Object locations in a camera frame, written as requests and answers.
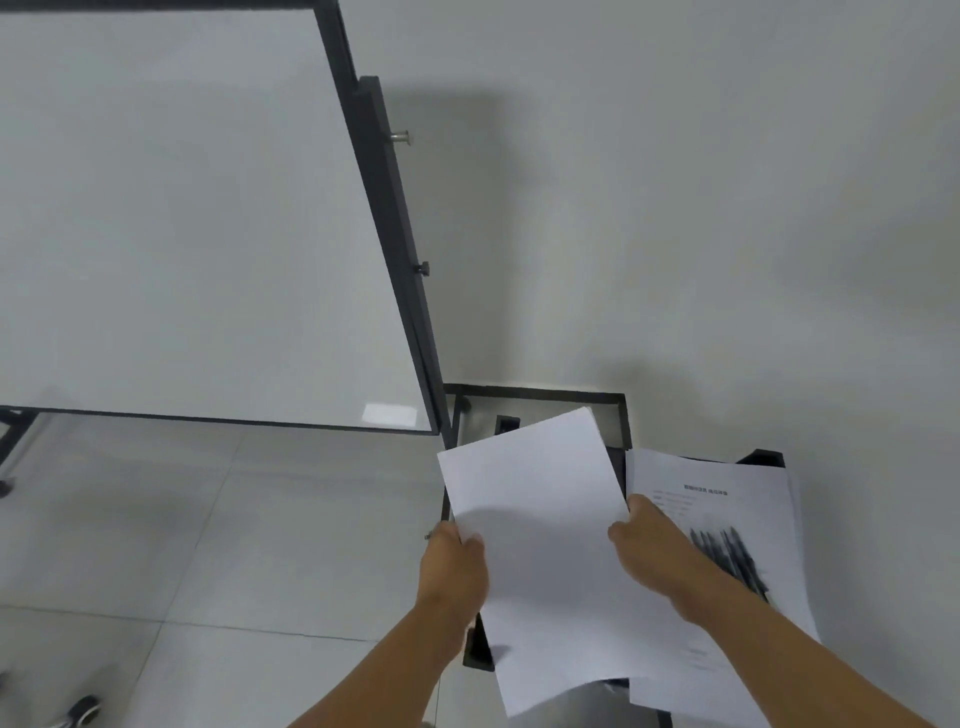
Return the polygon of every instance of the document title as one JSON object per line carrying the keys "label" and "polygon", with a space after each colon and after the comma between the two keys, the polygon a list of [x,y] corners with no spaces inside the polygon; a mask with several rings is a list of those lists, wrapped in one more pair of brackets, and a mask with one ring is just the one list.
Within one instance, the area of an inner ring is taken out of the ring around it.
{"label": "document title", "polygon": [[700,491],[701,493],[713,493],[715,496],[725,496],[727,491],[715,491],[712,488],[701,488],[698,485],[684,485],[688,491]]}

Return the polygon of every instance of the paper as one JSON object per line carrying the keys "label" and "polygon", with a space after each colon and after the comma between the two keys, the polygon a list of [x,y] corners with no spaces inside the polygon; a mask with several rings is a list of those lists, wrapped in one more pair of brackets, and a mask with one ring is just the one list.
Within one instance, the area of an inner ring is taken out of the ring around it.
{"label": "paper", "polygon": [[461,534],[487,548],[481,611],[508,716],[587,682],[656,675],[669,602],[620,567],[607,529],[628,518],[582,408],[441,452]]}
{"label": "paper", "polygon": [[[684,532],[731,526],[756,560],[772,605],[817,639],[806,598],[799,498],[783,468],[707,463],[650,450],[627,453],[628,493],[654,501]],[[679,663],[655,677],[632,677],[631,702],[744,728],[768,723],[710,636],[692,628],[678,638]]]}

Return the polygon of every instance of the black metal frame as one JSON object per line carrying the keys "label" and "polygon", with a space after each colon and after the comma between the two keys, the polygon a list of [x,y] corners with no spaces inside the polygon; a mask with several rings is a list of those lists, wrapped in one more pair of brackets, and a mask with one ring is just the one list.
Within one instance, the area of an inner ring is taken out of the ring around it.
{"label": "black metal frame", "polygon": [[109,415],[112,417],[140,417],[158,420],[186,420],[194,422],[235,423],[241,425],[271,425],[314,429],[356,430],[361,432],[392,432],[397,434],[437,435],[444,438],[447,447],[453,447],[452,429],[444,398],[444,381],[440,359],[433,338],[426,295],[421,280],[422,269],[417,257],[399,167],[396,163],[390,126],[379,79],[358,79],[350,55],[343,16],[337,0],[293,2],[287,0],[0,0],[0,12],[161,12],[161,11],[224,11],[224,10],[310,10],[316,16],[324,43],[327,61],[333,74],[337,95],[347,121],[347,128],[357,166],[363,180],[371,213],[380,238],[390,281],[394,287],[400,320],[406,333],[413,358],[420,391],[426,405],[429,430],[387,429],[382,427],[355,427],[347,425],[312,425],[256,420],[226,420],[206,417],[178,417],[135,412],[105,412],[56,407],[24,407],[0,405],[4,412],[65,412],[73,414]]}

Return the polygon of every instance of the white paper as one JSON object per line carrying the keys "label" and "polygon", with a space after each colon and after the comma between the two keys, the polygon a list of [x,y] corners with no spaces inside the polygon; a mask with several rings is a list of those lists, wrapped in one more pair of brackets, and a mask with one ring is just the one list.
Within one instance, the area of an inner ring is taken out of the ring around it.
{"label": "white paper", "polygon": [[[783,468],[706,463],[650,450],[627,453],[628,493],[654,501],[684,532],[733,526],[785,616],[817,638],[806,598],[799,497]],[[743,728],[768,723],[720,648],[699,628],[678,636],[677,661],[630,681],[631,702]]]}
{"label": "white paper", "polygon": [[655,675],[672,608],[620,567],[626,503],[587,408],[441,452],[450,505],[487,547],[481,611],[508,716],[587,682]]}

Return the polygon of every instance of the caster wheel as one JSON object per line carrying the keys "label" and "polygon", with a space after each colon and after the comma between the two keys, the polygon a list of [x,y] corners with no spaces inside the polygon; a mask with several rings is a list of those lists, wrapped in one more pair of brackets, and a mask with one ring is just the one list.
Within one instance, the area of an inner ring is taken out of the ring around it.
{"label": "caster wheel", "polygon": [[100,698],[96,695],[82,697],[67,711],[71,726],[89,725],[100,714]]}

